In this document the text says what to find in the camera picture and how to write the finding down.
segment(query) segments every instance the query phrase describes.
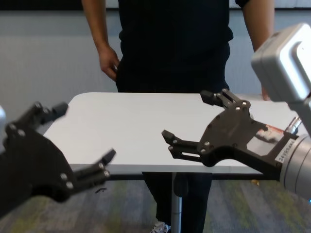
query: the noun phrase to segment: carpet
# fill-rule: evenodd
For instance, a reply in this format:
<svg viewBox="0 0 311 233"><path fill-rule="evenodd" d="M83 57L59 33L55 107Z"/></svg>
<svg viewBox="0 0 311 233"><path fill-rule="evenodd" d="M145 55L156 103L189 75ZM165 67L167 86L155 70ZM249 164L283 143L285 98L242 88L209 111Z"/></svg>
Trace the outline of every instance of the carpet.
<svg viewBox="0 0 311 233"><path fill-rule="evenodd" d="M110 181L64 204L36 197L0 233L148 233L156 205L144 181ZM274 181L213 181L204 233L311 233L311 204Z"/></svg>

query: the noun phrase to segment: table top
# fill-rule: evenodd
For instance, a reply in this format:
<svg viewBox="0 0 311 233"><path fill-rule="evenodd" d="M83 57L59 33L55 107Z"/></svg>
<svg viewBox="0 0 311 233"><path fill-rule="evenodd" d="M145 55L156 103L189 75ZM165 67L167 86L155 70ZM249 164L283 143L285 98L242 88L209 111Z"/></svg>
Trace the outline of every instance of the table top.
<svg viewBox="0 0 311 233"><path fill-rule="evenodd" d="M254 119L285 129L296 113L286 103L251 102ZM49 138L71 165L96 162L105 152L117 155L109 165L113 174L157 172L259 173L235 160L214 167L173 159L161 132L165 129L188 141L199 141L206 126L223 108L204 104L199 94L85 93L72 99L65 117L47 130ZM306 133L303 126L299 134Z"/></svg>

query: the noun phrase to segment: whiteboard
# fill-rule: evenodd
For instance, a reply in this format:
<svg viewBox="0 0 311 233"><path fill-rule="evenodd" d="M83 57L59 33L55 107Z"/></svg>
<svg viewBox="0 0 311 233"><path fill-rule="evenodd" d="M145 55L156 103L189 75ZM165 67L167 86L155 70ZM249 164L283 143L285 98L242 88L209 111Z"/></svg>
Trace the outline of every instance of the whiteboard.
<svg viewBox="0 0 311 233"><path fill-rule="evenodd" d="M229 0L230 8L239 8L235 4L235 0ZM311 0L275 0L276 8L309 8L311 7ZM106 0L107 8L118 8L118 0Z"/></svg>

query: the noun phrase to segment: man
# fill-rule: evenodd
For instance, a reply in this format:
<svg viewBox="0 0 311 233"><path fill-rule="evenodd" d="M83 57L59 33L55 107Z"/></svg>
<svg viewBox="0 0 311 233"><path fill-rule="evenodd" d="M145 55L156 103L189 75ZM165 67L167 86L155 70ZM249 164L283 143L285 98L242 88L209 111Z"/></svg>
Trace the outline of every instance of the man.
<svg viewBox="0 0 311 233"><path fill-rule="evenodd" d="M200 93L229 88L229 0L119 0L123 57L108 43L105 1L82 0L102 71L119 92ZM273 33L273 0L236 0L242 8L254 50ZM262 89L264 99L268 98ZM182 232L202 233L211 174L187 174ZM170 173L144 173L157 203L152 233L165 233L171 221Z"/></svg>

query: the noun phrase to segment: white shoe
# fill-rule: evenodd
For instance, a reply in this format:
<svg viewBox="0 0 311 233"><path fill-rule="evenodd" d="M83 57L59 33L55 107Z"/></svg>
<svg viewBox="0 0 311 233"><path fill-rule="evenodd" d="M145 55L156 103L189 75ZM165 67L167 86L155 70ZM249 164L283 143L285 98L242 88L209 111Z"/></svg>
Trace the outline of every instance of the white shoe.
<svg viewBox="0 0 311 233"><path fill-rule="evenodd" d="M171 227L164 222L157 222L150 233L168 233L170 229Z"/></svg>

